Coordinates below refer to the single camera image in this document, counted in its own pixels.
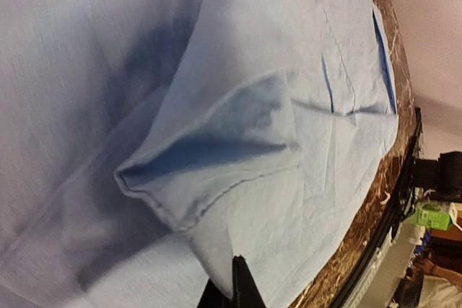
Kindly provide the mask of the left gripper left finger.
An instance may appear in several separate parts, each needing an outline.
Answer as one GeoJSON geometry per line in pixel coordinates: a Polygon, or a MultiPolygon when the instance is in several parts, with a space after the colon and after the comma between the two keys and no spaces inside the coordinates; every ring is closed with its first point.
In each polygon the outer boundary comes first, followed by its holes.
{"type": "Polygon", "coordinates": [[[231,308],[232,301],[228,299],[214,284],[208,280],[201,295],[197,308],[231,308]]]}

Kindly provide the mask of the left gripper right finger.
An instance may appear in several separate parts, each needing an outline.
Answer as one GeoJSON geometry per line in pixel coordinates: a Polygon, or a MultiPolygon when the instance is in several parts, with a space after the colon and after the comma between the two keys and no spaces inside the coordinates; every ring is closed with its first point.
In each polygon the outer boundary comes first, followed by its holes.
{"type": "Polygon", "coordinates": [[[230,303],[234,308],[266,308],[250,269],[242,255],[232,259],[233,294],[230,303]]]}

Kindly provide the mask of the light blue shirt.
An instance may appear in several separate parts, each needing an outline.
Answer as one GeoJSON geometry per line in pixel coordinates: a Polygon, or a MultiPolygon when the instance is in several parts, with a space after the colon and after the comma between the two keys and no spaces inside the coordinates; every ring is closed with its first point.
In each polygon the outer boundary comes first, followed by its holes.
{"type": "Polygon", "coordinates": [[[398,128],[373,0],[1,0],[1,305],[288,307],[398,128]]]}

